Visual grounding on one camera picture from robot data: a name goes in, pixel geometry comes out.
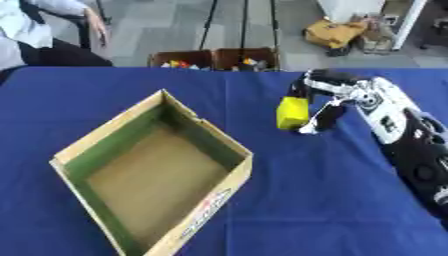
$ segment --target printed logo on box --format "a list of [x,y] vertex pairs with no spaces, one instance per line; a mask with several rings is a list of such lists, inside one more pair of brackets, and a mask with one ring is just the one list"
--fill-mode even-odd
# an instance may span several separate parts
[[196,217],[193,219],[188,228],[182,232],[180,239],[184,239],[192,234],[194,234],[202,225],[207,222],[210,217],[215,214],[218,209],[226,202],[229,198],[232,189],[228,188],[221,192],[216,193],[211,198],[207,198],[202,203],[201,209],[199,210]]

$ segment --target person's leg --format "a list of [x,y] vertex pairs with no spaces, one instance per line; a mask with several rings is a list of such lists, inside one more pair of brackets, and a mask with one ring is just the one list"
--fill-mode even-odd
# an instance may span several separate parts
[[[20,53],[23,62],[28,66],[40,66],[43,65],[40,61],[40,53],[38,49],[35,49],[25,43],[18,42]],[[18,69],[26,67],[20,66],[0,71],[0,86]]]
[[112,66],[109,60],[58,39],[53,48],[40,49],[40,59],[46,66]]

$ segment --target yellow cube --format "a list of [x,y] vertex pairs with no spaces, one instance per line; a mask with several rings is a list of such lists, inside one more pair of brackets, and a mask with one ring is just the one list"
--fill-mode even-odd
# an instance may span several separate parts
[[277,108],[277,128],[291,130],[309,120],[308,99],[284,97]]

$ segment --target tripod leg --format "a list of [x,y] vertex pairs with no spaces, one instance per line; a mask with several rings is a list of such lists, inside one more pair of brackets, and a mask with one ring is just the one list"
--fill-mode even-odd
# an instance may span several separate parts
[[249,0],[244,0],[243,6],[243,22],[241,24],[241,42],[240,42],[240,52],[239,52],[239,61],[240,65],[244,63],[244,54],[246,48],[246,34],[247,34],[247,19],[249,15]]
[[274,47],[275,47],[275,62],[277,62],[277,71],[280,71],[280,49],[278,45],[278,29],[279,24],[277,20],[277,7],[275,0],[271,0],[271,18],[272,18],[272,31],[274,33]]
[[199,50],[204,49],[205,41],[207,40],[208,32],[210,30],[210,25],[215,17],[216,6],[218,5],[218,0],[213,0],[212,7],[210,9],[210,13],[208,15],[207,21],[204,24],[204,34],[202,34],[201,45],[199,46]]
[[104,21],[106,25],[110,25],[112,18],[106,17],[106,14],[104,13],[103,2],[101,2],[101,0],[96,0],[96,5],[98,6],[98,11],[100,13],[101,19]]

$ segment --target white cabinet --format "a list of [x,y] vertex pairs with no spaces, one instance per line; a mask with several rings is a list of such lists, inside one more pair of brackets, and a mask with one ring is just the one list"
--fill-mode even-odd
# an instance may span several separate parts
[[345,23],[354,14],[380,13],[385,0],[318,0],[332,22]]

